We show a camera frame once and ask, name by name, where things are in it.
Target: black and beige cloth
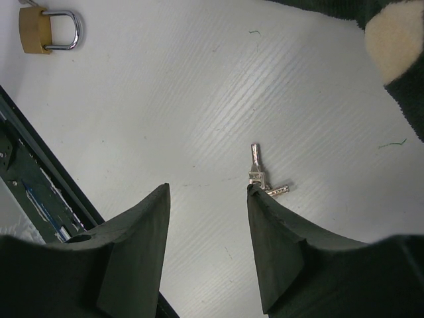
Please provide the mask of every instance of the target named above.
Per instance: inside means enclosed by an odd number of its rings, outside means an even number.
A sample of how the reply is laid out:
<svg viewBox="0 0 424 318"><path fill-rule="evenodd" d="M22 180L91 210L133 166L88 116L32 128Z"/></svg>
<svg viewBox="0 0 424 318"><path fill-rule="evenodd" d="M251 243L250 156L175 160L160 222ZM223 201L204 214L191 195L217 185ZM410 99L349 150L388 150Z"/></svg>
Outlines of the black and beige cloth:
<svg viewBox="0 0 424 318"><path fill-rule="evenodd" d="M271 1L355 20L384 87L424 142L424 0Z"/></svg>

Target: white surface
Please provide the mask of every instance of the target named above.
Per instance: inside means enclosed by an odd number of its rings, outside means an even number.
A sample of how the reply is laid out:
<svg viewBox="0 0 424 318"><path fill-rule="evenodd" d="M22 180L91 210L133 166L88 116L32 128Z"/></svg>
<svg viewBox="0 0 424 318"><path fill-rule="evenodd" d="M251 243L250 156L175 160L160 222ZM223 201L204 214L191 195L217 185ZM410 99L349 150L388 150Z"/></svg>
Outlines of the white surface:
<svg viewBox="0 0 424 318"><path fill-rule="evenodd" d="M3 179L0 179L0 235L44 244L40 232L23 211Z"/></svg>
<svg viewBox="0 0 424 318"><path fill-rule="evenodd" d="M161 291L181 317L262 316L251 142L273 184L295 184L278 201L318 225L366 242L423 232L424 144L354 23L253 0L48 4L83 15L84 46L23 54L4 1L0 84L106 219L170 183Z"/></svg>

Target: padlock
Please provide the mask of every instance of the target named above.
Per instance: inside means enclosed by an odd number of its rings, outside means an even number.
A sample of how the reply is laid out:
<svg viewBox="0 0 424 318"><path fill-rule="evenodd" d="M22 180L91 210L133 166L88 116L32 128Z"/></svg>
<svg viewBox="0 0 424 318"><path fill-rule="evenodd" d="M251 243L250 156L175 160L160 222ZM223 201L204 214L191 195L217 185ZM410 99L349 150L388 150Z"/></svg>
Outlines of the padlock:
<svg viewBox="0 0 424 318"><path fill-rule="evenodd" d="M29 7L19 10L19 35L25 53L50 54L46 45L52 44L50 17L43 15L44 7Z"/></svg>
<svg viewBox="0 0 424 318"><path fill-rule="evenodd" d="M52 25L50 17L70 17L75 26L74 40L69 45L52 44ZM82 37L81 21L71 11L48 11L44 7L21 8L19 11L19 35L22 48L29 54L50 54L52 50L71 50Z"/></svg>

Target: key blade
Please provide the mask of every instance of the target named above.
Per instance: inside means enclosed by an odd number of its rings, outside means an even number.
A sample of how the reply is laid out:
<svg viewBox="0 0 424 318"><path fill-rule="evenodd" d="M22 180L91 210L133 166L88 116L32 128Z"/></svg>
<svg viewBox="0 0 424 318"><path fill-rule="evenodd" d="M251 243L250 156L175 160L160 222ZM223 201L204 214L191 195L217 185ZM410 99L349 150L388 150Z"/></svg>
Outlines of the key blade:
<svg viewBox="0 0 424 318"><path fill-rule="evenodd" d="M282 187L278 187L276 189L272 189L267 191L266 193L272 197L277 197L281 194L285 194L285 193L289 193L290 192L290 188L288 185L283 185Z"/></svg>
<svg viewBox="0 0 424 318"><path fill-rule="evenodd" d="M252 144L252 163L254 166L259 167L259 144Z"/></svg>

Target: silver key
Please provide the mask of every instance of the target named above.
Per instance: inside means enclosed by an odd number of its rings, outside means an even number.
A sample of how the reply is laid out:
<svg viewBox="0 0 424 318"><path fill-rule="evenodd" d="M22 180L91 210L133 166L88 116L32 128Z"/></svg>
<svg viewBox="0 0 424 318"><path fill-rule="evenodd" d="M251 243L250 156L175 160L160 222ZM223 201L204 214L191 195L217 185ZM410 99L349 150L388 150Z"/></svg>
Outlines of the silver key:
<svg viewBox="0 0 424 318"><path fill-rule="evenodd" d="M259 184L263 190L270 190L271 187L266 183L265 172L260 167L259 145L253 144L252 148L252 167L249 172L249 184Z"/></svg>
<svg viewBox="0 0 424 318"><path fill-rule="evenodd" d="M252 167L249 172L249 183L250 184L258 184L261 189L263 189L268 195L272 197L277 197L281 194L285 194L290 192L290 188L288 185L283 185L282 187L277 187L276 189L272 189L267 181L266 174L262 171L260 167L260 153L259 153L259 145L252 144Z"/></svg>
<svg viewBox="0 0 424 318"><path fill-rule="evenodd" d="M278 187L276 189L266 191L266 193L268 195L271 195L272 197L277 197L281 194L285 194L289 192L290 192L290 188L288 185L283 185L282 187Z"/></svg>

